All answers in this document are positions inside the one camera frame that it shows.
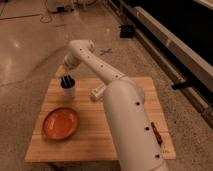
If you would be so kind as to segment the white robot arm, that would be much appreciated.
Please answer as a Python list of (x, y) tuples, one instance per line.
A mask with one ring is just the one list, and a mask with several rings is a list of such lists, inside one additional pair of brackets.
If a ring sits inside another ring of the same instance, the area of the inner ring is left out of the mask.
[(103, 106), (122, 171), (169, 171), (144, 109), (145, 93), (126, 74), (98, 58), (91, 40), (72, 40), (63, 65), (87, 65), (106, 85)]

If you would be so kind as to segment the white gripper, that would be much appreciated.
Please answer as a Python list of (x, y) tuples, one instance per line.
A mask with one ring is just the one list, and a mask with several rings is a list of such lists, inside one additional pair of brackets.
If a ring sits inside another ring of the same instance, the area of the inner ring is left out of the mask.
[[(71, 56), (71, 55), (67, 55), (64, 60), (63, 60), (63, 75), (67, 76), (71, 73), (72, 70), (74, 70), (75, 68), (77, 68), (80, 65), (80, 60)], [(63, 82), (64, 82), (64, 87), (66, 88), (66, 80), (65, 77), (63, 77)], [(70, 81), (70, 77), (68, 76), (68, 83), (69, 83), (69, 87), (71, 87), (71, 81)]]

